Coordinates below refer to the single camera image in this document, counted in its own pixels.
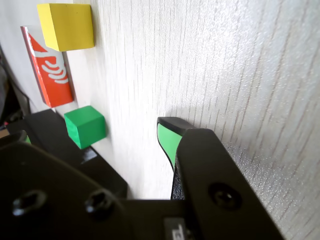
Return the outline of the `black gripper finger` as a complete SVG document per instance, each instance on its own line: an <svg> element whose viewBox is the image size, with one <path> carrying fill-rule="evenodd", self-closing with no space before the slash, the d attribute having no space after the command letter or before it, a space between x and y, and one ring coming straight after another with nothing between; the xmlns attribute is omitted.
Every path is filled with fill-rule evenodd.
<svg viewBox="0 0 320 240"><path fill-rule="evenodd" d="M62 160L25 141L0 140L0 237L3 240L128 240L115 196Z"/></svg>

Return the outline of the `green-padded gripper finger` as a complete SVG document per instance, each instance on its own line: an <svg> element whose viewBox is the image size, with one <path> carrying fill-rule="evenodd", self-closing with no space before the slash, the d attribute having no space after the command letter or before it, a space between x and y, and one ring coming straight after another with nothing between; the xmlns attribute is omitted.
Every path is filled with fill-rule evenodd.
<svg viewBox="0 0 320 240"><path fill-rule="evenodd" d="M158 143L174 169L198 240L280 240L282 234L228 151L208 128L157 119Z"/></svg>

